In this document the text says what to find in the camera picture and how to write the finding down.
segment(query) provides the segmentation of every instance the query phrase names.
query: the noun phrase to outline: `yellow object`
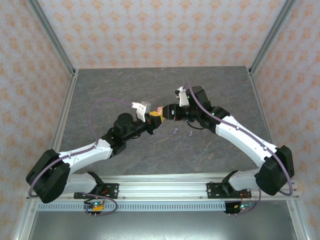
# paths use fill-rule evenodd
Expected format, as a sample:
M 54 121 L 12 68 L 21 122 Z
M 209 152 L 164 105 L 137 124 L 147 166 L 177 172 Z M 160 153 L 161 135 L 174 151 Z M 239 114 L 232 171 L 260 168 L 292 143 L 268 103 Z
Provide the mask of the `yellow object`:
M 163 123 L 163 122 L 164 122 L 164 120 L 165 120 L 165 118 L 162 116 L 162 114 L 158 113 L 157 111 L 151 111 L 151 112 L 149 112 L 149 115 L 150 115 L 150 116 L 154 116 L 154 117 L 158 117 L 158 116 L 160 116 L 160 117 L 161 117 L 161 122 L 162 122 L 162 123 Z
M 101 205 L 97 205 L 93 207 L 93 211 L 97 212 L 97 211 L 102 211 L 105 208 L 105 206 L 103 204 Z

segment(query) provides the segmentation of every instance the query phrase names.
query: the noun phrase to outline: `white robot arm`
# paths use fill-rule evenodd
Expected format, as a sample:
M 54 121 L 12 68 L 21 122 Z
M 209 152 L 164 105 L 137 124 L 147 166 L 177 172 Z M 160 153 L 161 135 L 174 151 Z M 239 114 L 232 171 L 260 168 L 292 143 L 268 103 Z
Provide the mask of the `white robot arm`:
M 52 149 L 47 150 L 32 168 L 26 181 L 29 185 L 34 184 L 36 177 L 46 166 L 58 158 L 63 158 L 40 176 L 34 185 L 33 190 L 42 202 L 52 202 L 61 194 L 67 193 L 83 192 L 100 195 L 103 190 L 103 182 L 94 172 L 84 174 L 74 174 L 74 172 L 89 164 L 118 155 L 126 148 L 128 140 L 140 136 L 143 132 L 153 134 L 153 130 L 157 129 L 165 118 L 175 121 L 198 121 L 204 129 L 233 143 L 257 165 L 257 169 L 231 172 L 216 191 L 225 193 L 227 198 L 232 198 L 235 196 L 234 193 L 241 190 L 256 188 L 260 188 L 269 195 L 275 195 L 287 182 L 287 178 L 274 155 L 281 160 L 289 177 L 292 178 L 294 168 L 290 149 L 286 146 L 278 148 L 259 138 L 238 123 L 229 112 L 219 106 L 211 106 L 205 91 L 200 86 L 192 87 L 192 91 L 193 94 L 190 90 L 179 87 L 175 91 L 179 104 L 169 104 L 163 107 L 161 116 L 149 114 L 150 103 L 133 102 L 132 107 L 137 109 L 137 120 L 134 121 L 129 113 L 122 113 L 107 134 L 97 142 L 59 153 Z M 207 112 L 217 117 L 219 121 L 200 109 L 194 97 Z

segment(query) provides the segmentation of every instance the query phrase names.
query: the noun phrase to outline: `gray stone surface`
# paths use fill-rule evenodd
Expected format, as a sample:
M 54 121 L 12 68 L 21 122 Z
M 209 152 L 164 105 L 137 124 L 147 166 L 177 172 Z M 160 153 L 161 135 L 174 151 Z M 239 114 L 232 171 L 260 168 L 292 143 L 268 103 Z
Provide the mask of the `gray stone surface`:
M 174 90 L 186 82 L 202 86 L 212 105 L 225 108 L 246 128 L 268 139 L 244 66 L 82 69 L 78 73 L 60 151 L 94 142 L 89 112 L 99 99 L 148 101 L 154 111 L 158 106 L 177 103 Z M 93 113 L 98 135 L 103 136 L 124 112 L 135 114 L 133 108 L 120 103 L 98 105 Z M 184 121 L 165 120 L 154 135 L 144 133 L 127 142 L 127 148 L 118 156 L 91 164 L 79 172 L 94 171 L 99 176 L 185 174 L 245 171 L 255 167 L 249 157 L 222 137 L 208 130 L 192 129 Z

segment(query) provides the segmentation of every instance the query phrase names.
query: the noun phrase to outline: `cable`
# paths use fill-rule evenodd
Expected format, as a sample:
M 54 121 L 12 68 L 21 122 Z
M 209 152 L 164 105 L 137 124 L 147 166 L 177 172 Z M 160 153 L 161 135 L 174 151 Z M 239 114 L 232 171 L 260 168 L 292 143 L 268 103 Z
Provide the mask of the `cable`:
M 196 104 L 206 113 L 208 114 L 208 116 L 210 116 L 211 118 L 213 118 L 214 120 L 217 120 L 219 121 L 220 123 L 223 123 L 223 124 L 226 124 L 232 128 L 237 128 L 236 125 L 232 124 L 232 123 L 229 123 L 227 121 L 224 121 L 223 119 L 220 119 L 218 117 L 216 117 L 215 115 L 212 115 L 210 112 L 208 112 L 201 104 L 200 102 L 198 101 L 194 91 L 192 90 L 192 86 L 190 84 L 190 82 L 188 83 L 188 88 L 190 90 L 190 93 L 194 99 L 194 101 L 196 102 Z M 259 139 L 257 139 L 254 135 L 252 135 L 250 132 L 246 131 L 245 129 L 239 127 L 238 128 L 239 131 L 243 132 L 244 134 L 248 135 L 250 138 L 252 138 L 253 140 L 255 140 L 258 144 L 260 144 L 261 147 L 263 148 L 266 148 L 266 150 L 274 157 L 274 159 L 277 161 L 277 163 L 279 164 L 279 166 L 281 167 L 285 177 L 286 177 L 286 180 L 288 182 L 288 185 L 289 185 L 289 193 L 288 192 L 283 192 L 281 190 L 279 190 L 279 193 L 285 195 L 285 196 L 291 196 L 293 194 L 293 187 L 292 187 L 292 182 L 291 182 L 291 179 L 289 177 L 289 174 L 284 166 L 284 164 L 281 162 L 281 160 L 279 159 L 279 157 L 273 152 L 271 151 L 271 149 L 269 149 L 265 144 L 263 144 L 263 142 L 261 142 Z
M 98 138 L 98 135 L 92 125 L 92 115 L 93 115 L 93 111 L 95 109 L 95 107 L 101 103 L 101 102 L 105 102 L 105 101 L 114 101 L 114 102 L 117 102 L 117 103 L 121 103 L 121 104 L 124 104 L 124 105 L 128 105 L 128 106 L 132 106 L 131 103 L 128 103 L 128 102 L 125 102 L 125 101 L 122 101 L 122 100 L 119 100 L 119 99 L 115 99 L 115 98 L 111 98 L 111 97 L 104 97 L 102 99 L 100 99 L 99 101 L 97 101 L 91 108 L 90 110 L 90 117 L 89 117 L 89 125 L 90 125 L 90 129 L 95 137 L 95 143 L 93 144 L 93 146 L 89 147 L 88 149 L 85 149 L 85 150 L 82 150 L 82 151 L 78 151 L 78 152 L 73 152 L 71 153 L 70 155 L 65 155 L 65 156 L 62 156 L 56 160 L 54 160 L 52 163 L 50 163 L 48 166 L 46 166 L 39 174 L 38 176 L 35 177 L 35 179 L 33 180 L 33 182 L 31 183 L 30 185 L 30 188 L 29 188 L 29 191 L 28 191 L 28 194 L 31 198 L 36 198 L 38 197 L 38 195 L 33 195 L 32 194 L 32 190 L 34 189 L 37 181 L 41 178 L 41 176 L 48 170 L 50 169 L 53 165 L 55 165 L 56 163 L 62 161 L 63 159 L 66 159 L 66 158 L 70 158 L 70 157 L 73 157 L 73 156 L 76 156 L 76 155 L 79 155 L 79 154 L 84 154 L 84 153 L 87 153 L 89 151 L 91 151 L 92 149 L 94 149 L 96 147 L 96 145 L 98 144 L 98 141 L 99 141 L 99 138 Z
M 97 198 L 95 198 L 95 197 L 91 197 L 91 198 L 89 198 L 89 199 L 85 200 L 83 203 L 84 203 L 84 204 L 87 204 L 87 205 L 88 205 L 88 204 L 90 205 L 90 204 L 91 204 L 91 202 L 90 202 L 90 201 L 95 200 L 95 199 L 97 199 Z
M 239 212 L 239 213 L 237 213 L 237 214 L 236 214 L 237 216 L 238 216 L 238 215 L 248 214 L 248 213 L 250 213 L 251 211 L 253 211 L 253 210 L 259 205 L 259 203 L 260 203 L 260 201 L 261 201 L 261 190 L 260 190 L 260 188 L 258 188 L 258 190 L 259 190 L 259 199 L 256 201 L 255 205 L 254 205 L 252 208 L 250 208 L 248 211 L 244 211 L 244 212 Z
M 196 106 L 196 110 L 195 110 L 196 116 L 198 117 L 199 120 L 201 120 L 198 110 L 199 110 L 199 106 Z
M 192 126 L 189 121 L 186 121 L 186 123 L 189 125 L 189 127 L 193 128 L 193 129 L 197 129 L 197 130 L 203 130 L 203 129 L 205 129 L 204 127 L 200 128 L 200 127 Z
M 113 213 L 118 209 L 118 203 L 117 203 L 114 199 L 112 199 L 112 198 L 110 198 L 110 197 L 107 197 L 107 196 L 99 196 L 99 195 L 95 195 L 95 194 L 91 194 L 91 193 L 86 193 L 86 192 L 80 192 L 80 193 L 83 194 L 83 195 L 90 196 L 90 197 L 95 197 L 95 198 L 110 200 L 111 202 L 114 203 L 115 206 L 114 206 L 114 209 L 113 209 L 113 210 L 111 210 L 111 211 L 106 211 L 106 212 L 102 212 L 102 213 L 100 213 L 100 214 L 97 214 L 97 215 L 95 215 L 96 217 L 113 214 Z M 85 208 L 85 213 L 86 213 L 88 216 L 90 216 L 90 215 L 92 214 L 92 213 L 90 213 L 90 212 L 88 211 L 88 209 L 89 209 L 91 206 L 93 206 L 93 205 L 94 205 L 94 204 L 90 204 L 90 205 L 88 205 L 88 206 Z
M 243 193 L 243 192 L 242 192 L 242 196 L 241 196 L 241 202 L 242 202 L 242 200 L 244 199 L 244 198 L 243 198 L 244 196 L 246 196 L 246 197 L 250 200 L 250 202 L 252 202 L 251 197 L 250 197 L 248 194 Z

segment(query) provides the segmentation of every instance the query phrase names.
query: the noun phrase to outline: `floral wallpaper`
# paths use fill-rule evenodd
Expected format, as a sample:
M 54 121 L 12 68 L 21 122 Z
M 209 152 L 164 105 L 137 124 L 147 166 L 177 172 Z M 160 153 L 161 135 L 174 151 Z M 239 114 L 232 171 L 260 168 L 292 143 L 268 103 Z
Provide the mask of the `floral wallpaper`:
M 26 0 L 0 5 L 0 232 L 12 239 L 29 185 L 50 147 L 70 75 Z
M 39 0 L 73 66 L 250 66 L 285 0 Z
M 273 141 L 293 151 L 295 179 L 308 223 L 320 236 L 318 0 L 297 1 L 254 80 Z

